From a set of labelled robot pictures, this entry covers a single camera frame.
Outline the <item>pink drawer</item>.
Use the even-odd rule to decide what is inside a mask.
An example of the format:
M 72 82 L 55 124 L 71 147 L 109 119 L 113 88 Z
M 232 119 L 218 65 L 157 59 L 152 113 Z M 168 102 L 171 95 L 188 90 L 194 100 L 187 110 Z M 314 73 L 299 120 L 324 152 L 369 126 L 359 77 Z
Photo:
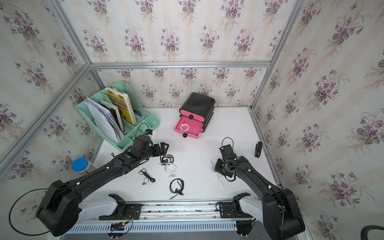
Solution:
M 198 139 L 203 130 L 203 123 L 185 116 L 181 116 L 174 131 L 182 134 L 184 138 Z
M 198 114 L 195 114 L 195 113 L 191 113 L 191 112 L 188 112 L 188 111 L 185 111 L 185 110 L 180 110 L 180 114 L 182 116 L 185 116 L 189 119 L 192 119 L 192 120 L 196 120 L 196 121 L 199 121 L 199 122 L 204 122 L 206 119 Z

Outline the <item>black earphones bottom coil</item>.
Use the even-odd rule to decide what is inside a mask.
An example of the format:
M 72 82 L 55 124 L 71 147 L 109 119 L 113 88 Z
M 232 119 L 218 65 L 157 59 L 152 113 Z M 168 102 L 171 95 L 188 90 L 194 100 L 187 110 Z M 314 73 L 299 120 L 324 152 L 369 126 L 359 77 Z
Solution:
M 185 182 L 184 180 L 177 178 L 171 181 L 169 185 L 169 190 L 173 194 L 170 200 L 174 199 L 177 196 L 184 195 Z

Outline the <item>pink top drawer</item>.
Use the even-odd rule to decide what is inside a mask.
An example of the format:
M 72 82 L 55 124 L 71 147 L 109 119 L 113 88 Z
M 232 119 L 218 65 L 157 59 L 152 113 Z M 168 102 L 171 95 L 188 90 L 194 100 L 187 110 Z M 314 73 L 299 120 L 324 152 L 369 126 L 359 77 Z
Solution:
M 182 116 L 185 116 L 189 119 L 192 119 L 192 120 L 196 120 L 196 121 L 199 121 L 199 122 L 204 122 L 206 119 L 198 114 L 195 114 L 195 113 L 191 113 L 191 112 L 188 112 L 188 111 L 185 111 L 185 110 L 180 110 L 180 114 Z

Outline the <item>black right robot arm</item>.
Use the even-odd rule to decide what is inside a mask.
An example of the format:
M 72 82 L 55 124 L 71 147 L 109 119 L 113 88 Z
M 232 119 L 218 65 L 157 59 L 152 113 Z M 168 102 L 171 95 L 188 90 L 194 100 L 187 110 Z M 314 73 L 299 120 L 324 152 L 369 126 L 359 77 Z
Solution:
M 234 197 L 233 208 L 239 217 L 250 215 L 261 221 L 272 240 L 287 240 L 306 230 L 298 202 L 289 189 L 280 189 L 262 176 L 244 156 L 237 156 L 231 145 L 219 148 L 215 172 L 245 182 L 257 195 L 249 193 Z

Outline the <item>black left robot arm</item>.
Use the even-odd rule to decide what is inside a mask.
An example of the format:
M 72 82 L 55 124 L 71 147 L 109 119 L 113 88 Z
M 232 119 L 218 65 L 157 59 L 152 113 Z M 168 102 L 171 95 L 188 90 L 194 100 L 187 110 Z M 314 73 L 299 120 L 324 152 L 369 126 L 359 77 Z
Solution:
M 169 144 L 164 142 L 154 144 L 149 136 L 136 137 L 132 146 L 91 173 L 65 183 L 61 180 L 52 183 L 45 189 L 46 194 L 37 208 L 36 217 L 53 236 L 65 234 L 79 220 L 83 212 L 79 204 L 87 196 L 150 158 L 166 155 L 168 148 Z

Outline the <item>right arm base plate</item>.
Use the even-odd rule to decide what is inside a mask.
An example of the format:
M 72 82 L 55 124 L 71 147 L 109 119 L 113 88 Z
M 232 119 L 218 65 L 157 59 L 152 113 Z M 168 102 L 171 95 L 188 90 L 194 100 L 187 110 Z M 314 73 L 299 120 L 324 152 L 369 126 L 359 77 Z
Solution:
M 233 197 L 231 202 L 217 202 L 215 204 L 216 211 L 219 212 L 221 219 L 251 219 L 251 215 L 246 214 L 240 207 L 240 200 L 251 194 L 241 193 Z

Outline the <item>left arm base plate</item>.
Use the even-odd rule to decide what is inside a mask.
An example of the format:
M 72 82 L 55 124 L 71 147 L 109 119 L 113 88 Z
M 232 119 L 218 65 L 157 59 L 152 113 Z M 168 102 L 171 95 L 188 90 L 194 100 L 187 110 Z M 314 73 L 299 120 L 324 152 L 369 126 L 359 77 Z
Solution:
M 99 217 L 100 221 L 114 220 L 138 220 L 140 217 L 142 204 L 133 204 L 126 202 L 117 194 L 109 194 L 108 197 L 113 199 L 113 203 L 117 204 L 112 213 Z

